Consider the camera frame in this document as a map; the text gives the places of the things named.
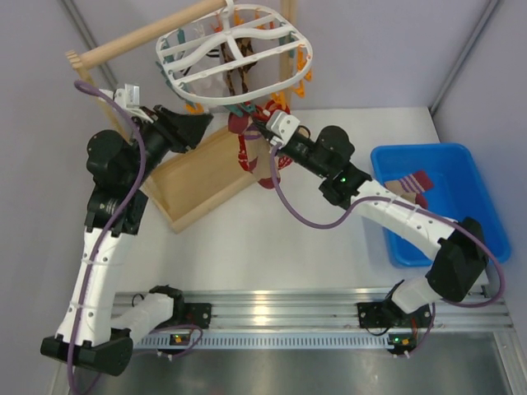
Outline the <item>red christmas sock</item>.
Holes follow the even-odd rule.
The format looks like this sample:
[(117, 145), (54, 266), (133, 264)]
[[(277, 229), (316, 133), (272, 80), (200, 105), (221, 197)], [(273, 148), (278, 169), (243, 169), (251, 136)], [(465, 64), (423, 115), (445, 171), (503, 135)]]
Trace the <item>red christmas sock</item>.
[(239, 135), (238, 142), (238, 163), (244, 171), (252, 173), (258, 162), (256, 141), (248, 139), (246, 135)]
[(279, 156), (277, 158), (277, 169), (283, 170), (292, 164), (292, 159), (288, 156)]

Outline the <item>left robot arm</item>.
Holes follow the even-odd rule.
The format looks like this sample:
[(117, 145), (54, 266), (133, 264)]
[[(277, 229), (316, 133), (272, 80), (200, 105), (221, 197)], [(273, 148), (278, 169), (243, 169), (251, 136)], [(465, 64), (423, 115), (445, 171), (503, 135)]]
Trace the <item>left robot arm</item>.
[(211, 114), (177, 114), (161, 105), (151, 121), (133, 118), (139, 137), (130, 141), (106, 129), (87, 144), (86, 168), (94, 189), (87, 203), (82, 262), (68, 311), (40, 352), (70, 367), (121, 375), (133, 348), (156, 328), (184, 323), (181, 290), (154, 286), (145, 299), (112, 318), (125, 256), (137, 236), (148, 197), (145, 180), (168, 152), (184, 154), (203, 139)]

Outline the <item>white plastic sock hanger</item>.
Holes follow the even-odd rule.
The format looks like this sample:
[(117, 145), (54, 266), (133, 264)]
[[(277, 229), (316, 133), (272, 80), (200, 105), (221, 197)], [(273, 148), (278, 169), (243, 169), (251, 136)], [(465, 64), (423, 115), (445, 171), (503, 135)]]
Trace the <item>white plastic sock hanger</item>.
[[(203, 25), (206, 36), (178, 43), (179, 29)], [(203, 44), (186, 61), (177, 56)], [(221, 45), (222, 64), (198, 75), (178, 77), (176, 71), (199, 60), (210, 47)], [(254, 112), (261, 100), (273, 100), (285, 109), (288, 95), (302, 98), (312, 79), (313, 49), (310, 41), (278, 11), (257, 4), (229, 2), (226, 7), (202, 16), (161, 36), (156, 42), (156, 65), (166, 85), (191, 114), (224, 108), (235, 114)], [(195, 95), (189, 83), (200, 77), (223, 73), (228, 92), (223, 97)]]

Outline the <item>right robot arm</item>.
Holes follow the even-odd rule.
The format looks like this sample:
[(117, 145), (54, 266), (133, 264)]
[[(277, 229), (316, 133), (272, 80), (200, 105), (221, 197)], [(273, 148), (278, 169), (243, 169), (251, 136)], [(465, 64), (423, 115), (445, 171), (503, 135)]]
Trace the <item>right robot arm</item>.
[(283, 111), (253, 122), (270, 143), (272, 156), (286, 156), (323, 180), (319, 190), (329, 203), (382, 225), (431, 260), (425, 275), (400, 281), (382, 301), (358, 304), (361, 328), (384, 334), (409, 326), (438, 300), (466, 306), (464, 298), (491, 256), (476, 220), (453, 221), (390, 192), (350, 161), (355, 147), (338, 126), (323, 128), (311, 140), (302, 134), (299, 119)]

